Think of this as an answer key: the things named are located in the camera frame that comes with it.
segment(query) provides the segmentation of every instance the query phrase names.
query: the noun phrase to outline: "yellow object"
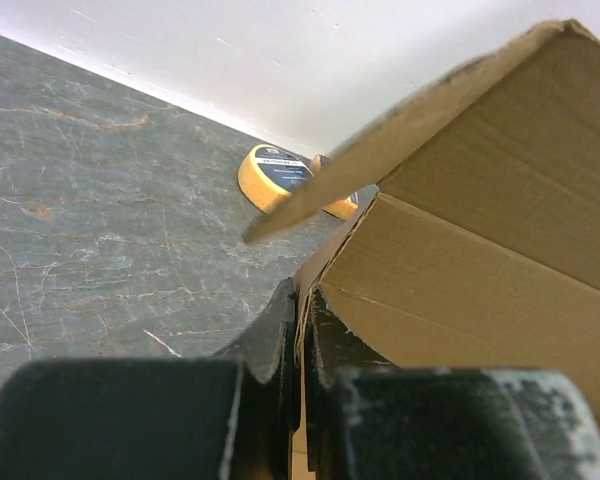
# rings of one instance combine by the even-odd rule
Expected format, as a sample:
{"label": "yellow object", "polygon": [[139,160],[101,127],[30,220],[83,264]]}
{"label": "yellow object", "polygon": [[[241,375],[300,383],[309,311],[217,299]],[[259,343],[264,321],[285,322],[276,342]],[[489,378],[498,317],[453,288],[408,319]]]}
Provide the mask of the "yellow object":
{"label": "yellow object", "polygon": [[310,177],[311,171],[304,162],[289,152],[257,145],[240,165],[238,185],[251,203],[267,212]]}
{"label": "yellow object", "polygon": [[[329,158],[325,155],[318,154],[313,160],[309,168],[312,173],[317,173],[324,165],[329,162]],[[358,209],[358,194],[352,193],[347,198],[333,202],[331,205],[324,207],[324,211],[334,215],[342,220],[347,220]]]}

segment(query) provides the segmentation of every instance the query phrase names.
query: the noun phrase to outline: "marble countertop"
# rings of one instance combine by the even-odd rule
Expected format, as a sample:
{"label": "marble countertop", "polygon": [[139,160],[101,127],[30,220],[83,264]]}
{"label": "marble countertop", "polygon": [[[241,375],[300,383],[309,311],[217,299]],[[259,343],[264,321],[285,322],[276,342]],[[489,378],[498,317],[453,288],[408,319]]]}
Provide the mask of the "marble countertop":
{"label": "marble countertop", "polygon": [[340,223],[243,245],[258,143],[0,37],[0,384],[33,359],[236,336]]}

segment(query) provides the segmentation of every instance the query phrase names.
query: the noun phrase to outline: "gray marble surface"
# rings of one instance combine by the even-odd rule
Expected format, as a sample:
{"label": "gray marble surface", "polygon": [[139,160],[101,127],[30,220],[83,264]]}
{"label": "gray marble surface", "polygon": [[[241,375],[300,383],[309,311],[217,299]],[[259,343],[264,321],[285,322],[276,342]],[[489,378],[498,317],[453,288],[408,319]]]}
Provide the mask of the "gray marble surface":
{"label": "gray marble surface", "polygon": [[339,224],[243,245],[257,143],[0,37],[0,384],[33,359],[236,336]]}

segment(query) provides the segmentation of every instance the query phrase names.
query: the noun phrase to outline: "white backdrop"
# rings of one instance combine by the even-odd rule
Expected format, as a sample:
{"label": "white backdrop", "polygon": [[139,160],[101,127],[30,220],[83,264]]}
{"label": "white backdrop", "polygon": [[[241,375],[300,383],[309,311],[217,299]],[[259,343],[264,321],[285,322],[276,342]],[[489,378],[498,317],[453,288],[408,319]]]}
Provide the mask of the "white backdrop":
{"label": "white backdrop", "polygon": [[0,34],[305,155],[600,0],[0,0]]}

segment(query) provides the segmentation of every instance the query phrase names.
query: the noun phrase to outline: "open cardboard box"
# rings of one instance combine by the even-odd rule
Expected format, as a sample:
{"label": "open cardboard box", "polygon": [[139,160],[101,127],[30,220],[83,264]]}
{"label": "open cardboard box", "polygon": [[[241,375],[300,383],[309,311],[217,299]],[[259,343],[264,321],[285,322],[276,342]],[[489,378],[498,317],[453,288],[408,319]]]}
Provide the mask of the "open cardboard box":
{"label": "open cardboard box", "polygon": [[371,183],[371,204],[298,272],[301,320],[319,284],[396,364],[555,368],[600,426],[600,41],[546,22],[451,72],[245,239]]}

